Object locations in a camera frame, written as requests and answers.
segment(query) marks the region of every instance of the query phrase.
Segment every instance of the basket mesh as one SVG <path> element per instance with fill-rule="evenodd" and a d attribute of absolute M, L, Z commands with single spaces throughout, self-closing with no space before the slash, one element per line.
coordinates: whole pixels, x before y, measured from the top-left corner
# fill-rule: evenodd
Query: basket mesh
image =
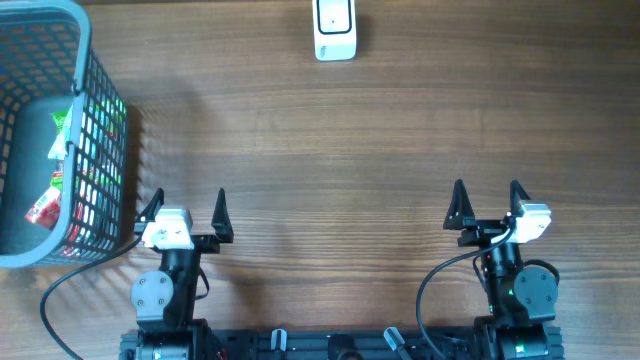
<path fill-rule="evenodd" d="M 62 16 L 40 19 L 0 23 L 0 206 L 17 114 L 34 99 L 73 95 L 76 66 L 84 66 L 76 65 L 77 52 L 87 51 L 83 106 L 73 109 L 74 121 L 82 119 L 80 138 L 72 139 L 75 168 L 64 169 L 64 176 L 74 176 L 73 188 L 65 189 L 70 199 L 63 199 L 70 201 L 72 217 L 60 245 L 37 261 L 86 263 L 112 252 L 120 242 L 126 109 L 93 50 L 78 49 L 77 23 Z"/>

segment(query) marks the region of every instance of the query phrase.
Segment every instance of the wood grain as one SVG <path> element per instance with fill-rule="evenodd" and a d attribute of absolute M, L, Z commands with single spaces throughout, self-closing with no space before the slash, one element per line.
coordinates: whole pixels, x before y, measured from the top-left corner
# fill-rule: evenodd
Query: wood grain
<path fill-rule="evenodd" d="M 339 63 L 315 60 L 307 1 L 87 10 L 130 108 L 129 214 L 161 186 L 206 232 L 227 190 L 236 242 L 203 259 L 196 310 L 211 326 L 415 328 L 420 280 L 464 251 L 442 230 L 453 181 L 490 218 L 515 178 L 553 210 L 522 252 L 562 273 L 567 358 L 638 358 L 637 2 L 359 0 L 358 55 Z M 158 265 L 140 249 L 79 276 L 51 321 L 114 358 L 130 285 Z M 0 271 L 6 358 L 65 358 L 38 304 L 68 270 Z M 424 303 L 431 325 L 487 313 L 469 262 Z"/>

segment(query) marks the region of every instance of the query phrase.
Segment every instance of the black cable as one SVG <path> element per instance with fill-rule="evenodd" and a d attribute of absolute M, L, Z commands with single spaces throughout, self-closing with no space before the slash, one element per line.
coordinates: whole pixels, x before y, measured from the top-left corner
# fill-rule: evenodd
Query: black cable
<path fill-rule="evenodd" d="M 91 269 L 92 267 L 96 267 L 98 265 L 104 264 L 104 263 L 106 263 L 108 261 L 111 261 L 111 260 L 123 255 L 127 251 L 129 251 L 129 250 L 133 249 L 134 247 L 136 247 L 136 245 L 138 245 L 140 240 L 142 240 L 142 235 L 140 235 L 138 237 L 138 239 L 136 239 L 134 242 L 132 242 L 128 246 L 122 248 L 121 250 L 118 250 L 117 252 L 115 252 L 115 253 L 113 253 L 113 254 L 111 254 L 109 256 L 105 256 L 104 258 L 102 258 L 102 259 L 100 259 L 98 261 L 92 262 L 90 264 L 83 265 L 83 266 L 81 266 L 81 267 L 79 267 L 79 268 L 67 273 L 66 275 L 64 275 L 60 279 L 58 279 L 56 282 L 51 284 L 51 286 L 49 286 L 47 291 L 44 292 L 44 295 L 42 295 L 42 300 L 40 300 L 40 317 L 42 318 L 42 322 L 44 323 L 44 327 L 47 328 L 47 331 L 49 332 L 49 335 L 51 335 L 53 340 L 55 340 L 58 343 L 58 345 L 60 345 L 62 350 L 64 350 L 67 354 L 69 354 L 69 356 L 71 356 L 71 358 L 73 358 L 75 360 L 82 360 L 82 358 L 80 356 L 78 356 L 78 354 L 73 352 L 73 350 L 71 350 L 71 348 L 69 348 L 69 346 L 67 346 L 67 344 L 65 344 L 64 341 L 62 341 L 60 336 L 58 336 L 58 334 L 56 334 L 55 330 L 53 330 L 53 327 L 51 327 L 51 323 L 49 323 L 49 319 L 47 318 L 47 313 L 45 311 L 45 305 L 47 303 L 47 298 L 49 297 L 49 295 L 51 295 L 51 292 L 55 288 L 57 288 L 60 284 L 62 284 L 66 280 L 69 280 L 73 276 L 78 275 L 78 274 L 80 274 L 81 272 L 83 272 L 83 271 L 85 271 L 87 269 Z"/>
<path fill-rule="evenodd" d="M 553 276 L 556 278 L 556 285 L 560 284 L 560 272 L 558 271 L 558 269 L 555 268 L 555 266 L 549 264 L 544 260 L 538 260 L 538 259 L 527 260 L 522 263 L 523 267 L 527 267 L 530 265 L 540 266 L 549 270 L 549 272 L 552 273 Z"/>
<path fill-rule="evenodd" d="M 473 258 L 473 271 L 476 272 L 476 276 L 478 277 L 478 280 L 480 280 L 480 285 L 482 285 L 482 289 L 484 290 L 484 292 L 487 292 L 487 284 L 484 283 L 484 279 L 482 278 L 482 274 L 480 274 L 480 269 L 478 269 L 478 265 L 476 265 L 476 261 L 480 259 L 480 256 L 476 256 Z"/>
<path fill-rule="evenodd" d="M 422 284 L 420 284 L 420 288 L 418 289 L 418 298 L 416 300 L 416 318 L 418 319 L 418 326 L 420 327 L 420 332 L 422 332 L 422 336 L 424 336 L 424 339 L 427 341 L 427 344 L 429 345 L 429 347 L 431 348 L 433 353 L 438 355 L 438 357 L 440 359 L 446 360 L 447 358 L 436 347 L 436 345 L 433 343 L 433 341 L 431 341 L 431 338 L 427 334 L 427 329 L 425 328 L 424 323 L 422 322 L 422 311 L 420 310 L 420 307 L 422 305 L 422 294 L 424 293 L 424 288 L 427 286 L 427 283 L 431 280 L 431 278 L 434 277 L 435 274 L 437 274 L 440 270 L 446 268 L 447 266 L 449 266 L 451 264 L 455 264 L 460 260 L 468 259 L 468 258 L 474 257 L 474 256 L 481 256 L 484 253 L 492 251 L 493 249 L 495 249 L 495 248 L 499 247 L 500 245 L 505 244 L 507 241 L 509 241 L 509 239 L 513 235 L 514 231 L 515 231 L 515 224 L 511 223 L 511 224 L 509 224 L 509 231 L 507 232 L 507 235 L 502 240 L 498 241 L 495 244 L 492 244 L 491 246 L 489 246 L 486 249 L 480 249 L 480 250 L 472 251 L 470 253 L 466 253 L 466 254 L 463 254 L 463 255 L 460 255 L 460 256 L 456 256 L 453 259 L 449 259 L 449 260 L 443 262 L 442 264 L 436 266 L 433 270 L 431 270 L 431 272 L 427 275 L 427 277 L 425 277 L 424 280 L 422 280 Z"/>

